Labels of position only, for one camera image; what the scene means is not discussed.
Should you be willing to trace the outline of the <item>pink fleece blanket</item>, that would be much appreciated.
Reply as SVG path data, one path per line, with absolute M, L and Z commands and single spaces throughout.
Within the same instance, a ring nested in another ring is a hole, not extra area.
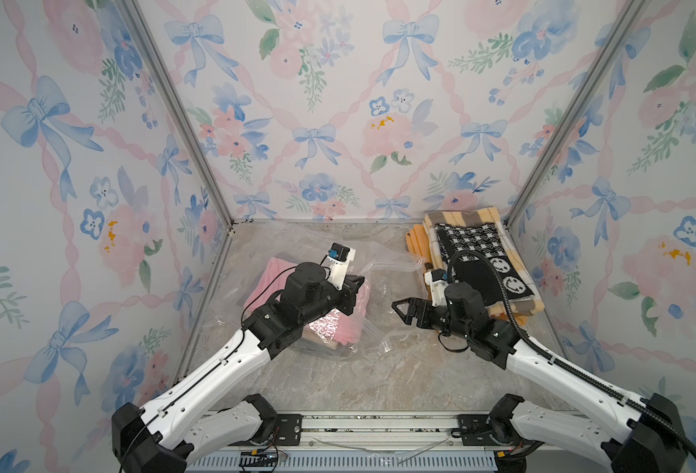
M 265 270 L 257 280 L 257 285 L 243 303 L 246 314 L 263 305 L 277 290 L 285 286 L 286 276 L 294 263 L 278 257 L 267 261 Z M 337 350 L 356 345 L 363 332 L 371 286 L 366 281 L 360 288 L 352 315 L 344 315 L 338 309 L 312 322 L 304 328 L 303 338 L 322 348 Z

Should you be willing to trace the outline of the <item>clear plastic vacuum bag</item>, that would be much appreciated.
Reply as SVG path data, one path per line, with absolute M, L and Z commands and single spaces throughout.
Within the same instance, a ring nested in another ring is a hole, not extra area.
M 371 286 L 361 339 L 354 346 L 330 350 L 315 346 L 302 336 L 291 349 L 340 361 L 377 359 L 387 354 L 408 330 L 391 303 L 426 294 L 422 282 L 424 262 L 406 250 L 403 231 L 399 226 L 381 224 L 242 226 L 234 236 L 232 252 L 204 323 L 202 339 L 206 351 L 212 353 L 221 348 L 223 341 L 240 327 L 241 318 L 247 316 L 243 303 L 257 285 L 269 258 L 282 258 L 294 266 L 307 261 L 325 264 L 324 256 L 338 242 L 356 250 L 349 273 L 364 276 Z

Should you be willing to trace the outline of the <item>black white knit blanket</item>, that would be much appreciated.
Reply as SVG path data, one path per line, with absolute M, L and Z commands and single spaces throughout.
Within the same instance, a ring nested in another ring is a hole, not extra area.
M 515 269 L 515 262 L 507 256 L 495 224 L 477 227 L 436 224 L 434 231 L 440 244 L 443 269 L 452 275 L 452 281 L 466 282 L 479 291 L 486 307 L 503 303 L 501 289 L 506 290 L 511 303 L 534 296 Z

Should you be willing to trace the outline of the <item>orange cartoon print blanket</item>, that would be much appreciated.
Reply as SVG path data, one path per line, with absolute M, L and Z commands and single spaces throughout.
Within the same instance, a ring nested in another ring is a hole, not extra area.
M 430 252 L 429 238 L 423 225 L 414 225 L 412 229 L 406 233 L 405 240 L 408 252 L 423 259 L 424 272 L 436 269 L 436 266 L 433 264 L 432 253 Z M 503 304 L 498 303 L 498 305 L 493 305 L 490 309 L 503 309 Z M 491 311 L 491 316 L 501 320 L 508 319 L 505 311 L 501 311 L 501 313 L 493 313 L 493 311 Z M 526 315 L 515 315 L 515 320 L 519 323 L 520 327 L 526 327 L 529 318 Z

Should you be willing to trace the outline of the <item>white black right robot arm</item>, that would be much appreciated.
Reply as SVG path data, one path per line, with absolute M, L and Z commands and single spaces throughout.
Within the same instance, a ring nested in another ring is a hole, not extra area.
M 432 300 L 395 301 L 393 310 L 407 325 L 464 340 L 479 359 L 540 385 L 579 412 L 562 414 L 506 394 L 487 419 L 485 432 L 495 443 L 547 443 L 612 472 L 679 472 L 685 466 L 690 451 L 673 402 L 659 394 L 645 398 L 568 362 L 519 325 L 490 317 L 470 285 L 448 285 Z

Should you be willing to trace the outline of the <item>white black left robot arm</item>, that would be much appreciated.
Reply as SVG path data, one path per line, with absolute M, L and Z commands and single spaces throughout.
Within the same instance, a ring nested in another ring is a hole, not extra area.
M 352 315 L 365 283 L 340 262 L 304 262 L 284 273 L 284 288 L 245 311 L 240 329 L 213 357 L 142 406 L 127 403 L 117 409 L 113 453 L 121 471 L 182 472 L 222 447 L 268 445 L 276 439 L 277 412 L 260 394 L 216 414 L 209 410 L 300 340 L 309 324 L 332 311 Z

